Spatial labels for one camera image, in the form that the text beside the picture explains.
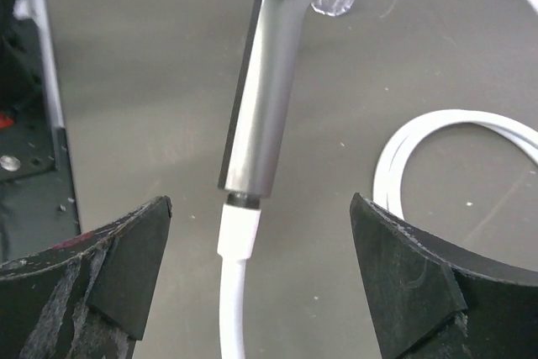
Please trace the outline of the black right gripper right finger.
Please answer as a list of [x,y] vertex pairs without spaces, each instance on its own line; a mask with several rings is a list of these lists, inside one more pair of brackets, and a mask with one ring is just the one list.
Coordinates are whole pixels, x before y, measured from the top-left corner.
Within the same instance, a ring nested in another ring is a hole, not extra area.
[[356,255],[383,358],[535,358],[537,274],[480,256],[355,194]]

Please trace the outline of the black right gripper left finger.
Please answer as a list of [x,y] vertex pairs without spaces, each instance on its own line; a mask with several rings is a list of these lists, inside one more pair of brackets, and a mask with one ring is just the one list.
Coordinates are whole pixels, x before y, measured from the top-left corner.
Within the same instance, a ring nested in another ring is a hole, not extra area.
[[1,265],[3,358],[131,358],[171,224],[159,196],[110,224]]

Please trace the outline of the grey shower head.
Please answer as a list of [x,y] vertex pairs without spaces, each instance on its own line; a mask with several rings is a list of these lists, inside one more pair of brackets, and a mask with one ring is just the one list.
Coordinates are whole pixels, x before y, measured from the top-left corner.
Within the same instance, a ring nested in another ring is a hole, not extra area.
[[236,206],[270,196],[305,14],[314,0],[254,0],[219,174]]

